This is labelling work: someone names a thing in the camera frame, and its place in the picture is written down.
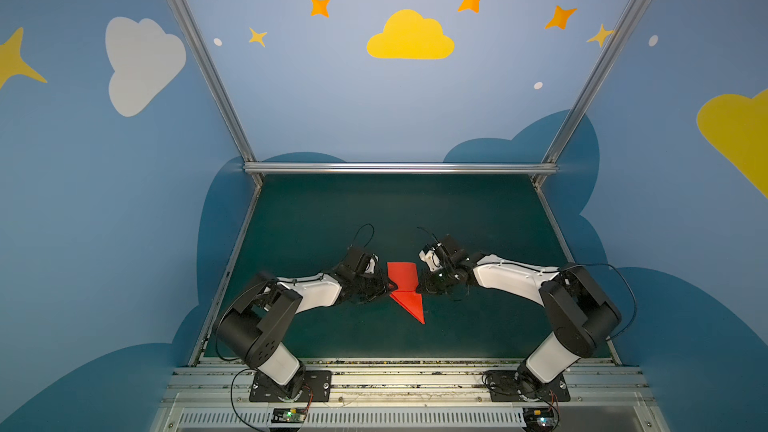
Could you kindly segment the red square paper sheet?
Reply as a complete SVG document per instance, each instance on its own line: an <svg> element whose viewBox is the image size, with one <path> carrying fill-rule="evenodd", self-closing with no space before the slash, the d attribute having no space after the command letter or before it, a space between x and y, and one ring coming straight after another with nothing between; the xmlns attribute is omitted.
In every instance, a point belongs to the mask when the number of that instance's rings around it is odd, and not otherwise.
<svg viewBox="0 0 768 432"><path fill-rule="evenodd" d="M425 323L422 295L417 291L419 285L418 270L415 263L389 262L388 278L396 285L390 294L393 300L405 309L419 323Z"/></svg>

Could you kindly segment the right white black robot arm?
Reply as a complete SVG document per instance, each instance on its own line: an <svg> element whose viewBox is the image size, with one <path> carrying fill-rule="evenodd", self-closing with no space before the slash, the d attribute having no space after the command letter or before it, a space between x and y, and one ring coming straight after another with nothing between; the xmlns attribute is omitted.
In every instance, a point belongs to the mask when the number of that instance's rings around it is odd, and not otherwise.
<svg viewBox="0 0 768 432"><path fill-rule="evenodd" d="M436 247L423 249L420 260L428 271L418 290L443 295L456 286L478 286L528 299L543 307L552 332L518 366L506 383L491 390L524 401L550 398L562 373L591 357L622 321L615 303L583 265L544 267L494 254L468 255Z"/></svg>

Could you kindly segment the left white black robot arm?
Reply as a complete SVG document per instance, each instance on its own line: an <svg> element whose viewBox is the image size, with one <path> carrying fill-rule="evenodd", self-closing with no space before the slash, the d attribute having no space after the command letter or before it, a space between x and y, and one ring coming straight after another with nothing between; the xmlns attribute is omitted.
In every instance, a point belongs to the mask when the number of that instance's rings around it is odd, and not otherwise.
<svg viewBox="0 0 768 432"><path fill-rule="evenodd" d="M348 300L372 302L398 289L380 270L350 276L318 273L301 278L257 274L221 314L215 338L256 371L258 385L274 398L298 399L305 386L305 365L283 344L295 316Z"/></svg>

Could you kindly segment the left green circuit board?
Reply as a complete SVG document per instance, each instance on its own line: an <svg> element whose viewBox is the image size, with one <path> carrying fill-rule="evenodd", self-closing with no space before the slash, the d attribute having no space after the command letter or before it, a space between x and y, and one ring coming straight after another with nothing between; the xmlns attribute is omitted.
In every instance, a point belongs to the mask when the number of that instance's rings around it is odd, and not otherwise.
<svg viewBox="0 0 768 432"><path fill-rule="evenodd" d="M303 424L307 418L307 411L294 408L275 408L272 412L272 424Z"/></svg>

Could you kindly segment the green circuit board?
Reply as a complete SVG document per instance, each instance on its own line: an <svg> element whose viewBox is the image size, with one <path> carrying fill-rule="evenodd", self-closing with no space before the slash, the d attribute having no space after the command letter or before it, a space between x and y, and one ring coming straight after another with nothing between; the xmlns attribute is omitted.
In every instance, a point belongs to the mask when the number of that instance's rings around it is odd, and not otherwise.
<svg viewBox="0 0 768 432"><path fill-rule="evenodd" d="M275 408L272 412L272 424L303 424L307 418L307 411L294 408Z"/></svg>
<svg viewBox="0 0 768 432"><path fill-rule="evenodd" d="M558 424L555 412L542 408L524 408L523 420L525 432L552 432Z"/></svg>

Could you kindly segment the right green circuit board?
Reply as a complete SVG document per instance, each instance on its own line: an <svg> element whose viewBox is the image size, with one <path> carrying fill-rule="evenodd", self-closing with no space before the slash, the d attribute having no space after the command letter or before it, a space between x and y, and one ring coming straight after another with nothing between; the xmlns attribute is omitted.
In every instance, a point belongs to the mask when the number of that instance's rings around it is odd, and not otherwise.
<svg viewBox="0 0 768 432"><path fill-rule="evenodd" d="M525 432L552 432L558 424L555 412L542 408L524 408L523 420Z"/></svg>

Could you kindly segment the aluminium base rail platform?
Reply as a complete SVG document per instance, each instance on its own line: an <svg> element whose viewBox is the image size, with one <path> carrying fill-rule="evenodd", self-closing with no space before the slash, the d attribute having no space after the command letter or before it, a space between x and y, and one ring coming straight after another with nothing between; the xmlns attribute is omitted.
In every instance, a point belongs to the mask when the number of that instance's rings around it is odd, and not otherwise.
<svg viewBox="0 0 768 432"><path fill-rule="evenodd" d="M521 431L523 409L553 410L555 431L667 431L638 367L587 359L564 373L569 402L493 402L488 370L514 359L309 359L333 374L327 402L253 403L254 374L207 359L172 373L153 431ZM303 424L272 424L275 408L307 411Z"/></svg>

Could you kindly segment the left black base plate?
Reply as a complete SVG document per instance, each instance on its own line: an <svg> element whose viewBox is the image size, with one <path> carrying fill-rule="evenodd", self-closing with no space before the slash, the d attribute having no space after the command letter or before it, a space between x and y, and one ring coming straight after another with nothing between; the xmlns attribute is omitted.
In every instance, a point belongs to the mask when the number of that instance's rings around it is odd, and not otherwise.
<svg viewBox="0 0 768 432"><path fill-rule="evenodd" d="M286 385L280 385L261 371L256 371L250 389L253 403L327 402L333 374L330 370L300 369Z"/></svg>

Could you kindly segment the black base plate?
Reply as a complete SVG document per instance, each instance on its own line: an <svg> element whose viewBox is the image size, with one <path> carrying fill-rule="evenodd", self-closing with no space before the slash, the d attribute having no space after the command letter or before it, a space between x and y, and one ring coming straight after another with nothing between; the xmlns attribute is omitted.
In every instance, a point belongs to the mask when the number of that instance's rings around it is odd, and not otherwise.
<svg viewBox="0 0 768 432"><path fill-rule="evenodd" d="M527 373L516 370L488 370L482 383L493 402L569 402L571 400L564 377L558 375L549 383L540 382Z"/></svg>
<svg viewBox="0 0 768 432"><path fill-rule="evenodd" d="M327 402L333 374L330 370L300 369L286 385L280 385L261 371L256 371L250 389L253 403Z"/></svg>

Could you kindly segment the aluminium frame horizontal bar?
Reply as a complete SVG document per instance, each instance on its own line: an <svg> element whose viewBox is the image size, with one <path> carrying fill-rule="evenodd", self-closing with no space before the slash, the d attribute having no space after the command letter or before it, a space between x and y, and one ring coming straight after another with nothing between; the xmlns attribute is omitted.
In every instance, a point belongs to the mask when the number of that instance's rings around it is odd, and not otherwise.
<svg viewBox="0 0 768 432"><path fill-rule="evenodd" d="M248 173L263 174L459 174L553 175L556 164L451 164L451 163L309 163L246 162Z"/></svg>

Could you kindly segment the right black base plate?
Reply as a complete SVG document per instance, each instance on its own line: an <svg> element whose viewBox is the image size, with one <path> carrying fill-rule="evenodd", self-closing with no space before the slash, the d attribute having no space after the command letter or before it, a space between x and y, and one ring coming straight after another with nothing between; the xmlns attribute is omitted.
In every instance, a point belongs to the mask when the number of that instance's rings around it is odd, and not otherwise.
<svg viewBox="0 0 768 432"><path fill-rule="evenodd" d="M569 402L571 400L564 377L558 375L549 383L540 382L527 373L516 370L488 370L482 383L493 402Z"/></svg>

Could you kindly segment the left aluminium frame post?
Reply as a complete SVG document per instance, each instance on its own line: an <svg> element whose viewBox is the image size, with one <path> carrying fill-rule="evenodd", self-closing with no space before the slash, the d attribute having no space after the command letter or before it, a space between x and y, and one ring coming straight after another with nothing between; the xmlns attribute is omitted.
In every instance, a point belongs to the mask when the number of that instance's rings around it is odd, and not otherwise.
<svg viewBox="0 0 768 432"><path fill-rule="evenodd" d="M225 90L223 81L205 44L202 33L193 17L190 6L186 0L166 1L173 12L198 67L200 68L203 78L212 94L219 112L221 113L244 165L255 163L256 157L247 139L240 118Z"/></svg>

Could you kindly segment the aluminium frame post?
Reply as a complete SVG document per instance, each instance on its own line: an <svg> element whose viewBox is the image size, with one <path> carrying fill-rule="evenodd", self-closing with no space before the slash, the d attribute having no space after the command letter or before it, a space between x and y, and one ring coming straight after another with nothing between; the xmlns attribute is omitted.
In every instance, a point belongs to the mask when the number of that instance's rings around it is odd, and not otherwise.
<svg viewBox="0 0 768 432"><path fill-rule="evenodd" d="M570 108L560 128L548 147L541 165L547 167L547 172L537 173L533 176L533 185L540 190L546 178L557 172L557 163L586 115L589 107L596 98L600 88L608 77L612 67L626 46L633 31L639 24L645 11L652 0L629 0L617 23L614 33L609 37L598 56L582 90L578 94L573 106Z"/></svg>
<svg viewBox="0 0 768 432"><path fill-rule="evenodd" d="M190 6L186 0L166 1L173 12L198 67L200 68L203 78L212 94L219 112L221 113L244 165L255 163L256 157L247 139L240 118L225 90L223 81L205 44L202 33L193 17Z"/></svg>

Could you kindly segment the right aluminium frame post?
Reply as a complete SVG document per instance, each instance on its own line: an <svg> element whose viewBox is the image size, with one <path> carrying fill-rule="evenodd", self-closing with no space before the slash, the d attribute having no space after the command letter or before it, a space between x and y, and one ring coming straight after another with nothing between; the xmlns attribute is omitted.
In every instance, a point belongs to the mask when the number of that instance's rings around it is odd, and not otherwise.
<svg viewBox="0 0 768 432"><path fill-rule="evenodd" d="M612 67L626 46L633 31L639 24L645 11L652 0L629 0L617 23L614 33L609 37L598 56L582 90L578 94L573 106L570 108L560 128L548 147L541 165L547 167L547 172L537 173L533 176L533 185L540 190L546 178L557 172L557 163L586 115L589 107L596 98L600 88L608 77Z"/></svg>

